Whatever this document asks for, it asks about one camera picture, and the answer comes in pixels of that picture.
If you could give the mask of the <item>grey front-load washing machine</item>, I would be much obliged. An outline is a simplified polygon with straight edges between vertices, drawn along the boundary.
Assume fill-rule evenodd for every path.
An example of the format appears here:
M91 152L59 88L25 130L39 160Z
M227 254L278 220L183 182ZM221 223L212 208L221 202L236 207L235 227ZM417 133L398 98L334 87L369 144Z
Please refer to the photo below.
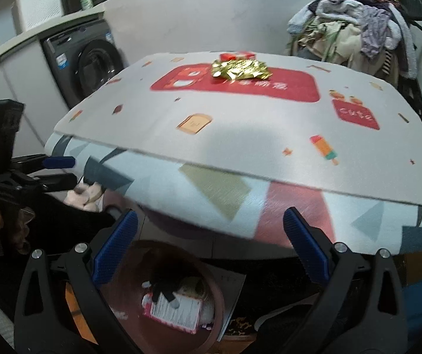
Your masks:
M68 108L115 78L124 68L109 24L96 19L41 41L52 75Z

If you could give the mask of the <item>gold foil wrapper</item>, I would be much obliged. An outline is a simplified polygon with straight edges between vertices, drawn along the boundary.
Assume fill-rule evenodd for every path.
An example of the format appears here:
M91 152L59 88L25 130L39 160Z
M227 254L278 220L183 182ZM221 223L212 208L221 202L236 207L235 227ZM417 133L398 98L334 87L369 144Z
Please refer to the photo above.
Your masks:
M212 63L210 74L213 78L223 78L229 81L268 80L272 76L267 65L256 59L215 60Z

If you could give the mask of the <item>white countertop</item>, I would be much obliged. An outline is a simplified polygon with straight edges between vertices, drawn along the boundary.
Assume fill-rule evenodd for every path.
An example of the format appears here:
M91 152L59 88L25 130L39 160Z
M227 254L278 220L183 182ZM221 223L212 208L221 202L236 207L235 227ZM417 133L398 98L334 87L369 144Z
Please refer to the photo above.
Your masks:
M15 48L23 45L25 42L32 42L36 37L42 37L45 33L57 31L57 27L75 26L78 22L87 22L95 19L95 17L102 18L105 12L104 4L100 3L88 10L77 11L76 13L67 14L61 17L52 18L40 26L34 27L26 32L23 32L16 37L11 38L7 42L0 45L0 58L5 54L14 51Z

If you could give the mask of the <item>pile of clothes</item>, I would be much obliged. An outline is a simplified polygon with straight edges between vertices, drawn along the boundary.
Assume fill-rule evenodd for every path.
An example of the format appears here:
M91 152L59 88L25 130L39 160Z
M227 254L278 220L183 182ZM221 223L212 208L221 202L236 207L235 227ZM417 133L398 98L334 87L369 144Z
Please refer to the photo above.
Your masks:
M288 21L287 54L346 66L396 86L417 79L407 19L392 0L314 0Z

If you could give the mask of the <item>white air purifier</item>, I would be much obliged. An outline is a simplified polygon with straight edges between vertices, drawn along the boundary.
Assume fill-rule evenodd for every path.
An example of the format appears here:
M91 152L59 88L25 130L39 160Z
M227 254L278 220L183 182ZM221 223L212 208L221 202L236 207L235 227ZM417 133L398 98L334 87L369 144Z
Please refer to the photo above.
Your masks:
M61 0L14 0L12 20L18 35L64 15Z

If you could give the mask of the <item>brown round trash bin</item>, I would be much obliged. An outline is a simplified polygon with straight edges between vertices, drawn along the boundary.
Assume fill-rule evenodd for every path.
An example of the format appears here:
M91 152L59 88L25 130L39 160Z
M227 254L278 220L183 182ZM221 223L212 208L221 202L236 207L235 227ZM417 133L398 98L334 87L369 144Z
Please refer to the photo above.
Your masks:
M143 353L206 353L216 342L224 318L224 298L209 269L182 248L152 240L131 244L112 280L101 286L121 327ZM196 334L159 324L144 316L142 299L162 294L177 308L175 295L203 301Z

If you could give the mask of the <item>red cigarette box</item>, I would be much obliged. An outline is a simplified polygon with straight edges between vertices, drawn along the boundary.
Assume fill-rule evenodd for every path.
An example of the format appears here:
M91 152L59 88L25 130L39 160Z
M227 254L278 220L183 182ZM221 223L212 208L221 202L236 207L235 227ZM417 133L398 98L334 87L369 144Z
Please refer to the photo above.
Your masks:
M253 52L225 52L220 54L221 62L229 62L233 60L253 60L256 55Z

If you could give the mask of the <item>red white printed package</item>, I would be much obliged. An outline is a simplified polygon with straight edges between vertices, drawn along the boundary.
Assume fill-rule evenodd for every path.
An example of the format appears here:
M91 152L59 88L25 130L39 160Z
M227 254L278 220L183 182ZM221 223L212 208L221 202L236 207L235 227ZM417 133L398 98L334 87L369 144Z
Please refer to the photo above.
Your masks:
M201 309L203 301L184 296L175 295L179 305L177 308L160 294L158 301L152 301L152 294L146 293L142 299L144 316L169 328L179 330L188 334L196 334L200 325Z

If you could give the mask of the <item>green soap bottle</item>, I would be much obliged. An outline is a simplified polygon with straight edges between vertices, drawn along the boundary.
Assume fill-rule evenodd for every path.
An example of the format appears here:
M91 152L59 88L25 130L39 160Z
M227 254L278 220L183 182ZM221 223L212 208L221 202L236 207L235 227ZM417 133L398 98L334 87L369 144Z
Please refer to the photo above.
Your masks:
M93 0L81 0L81 9L82 10L89 10L94 7Z

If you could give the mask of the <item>white cartoon print mat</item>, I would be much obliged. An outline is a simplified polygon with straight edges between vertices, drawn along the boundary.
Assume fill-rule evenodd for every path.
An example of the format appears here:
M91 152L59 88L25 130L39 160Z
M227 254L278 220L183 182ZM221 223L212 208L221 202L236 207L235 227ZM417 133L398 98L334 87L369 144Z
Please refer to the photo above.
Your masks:
M422 205L422 122L387 82L257 54L266 81L211 73L218 54L153 54L70 110L57 133L324 191Z

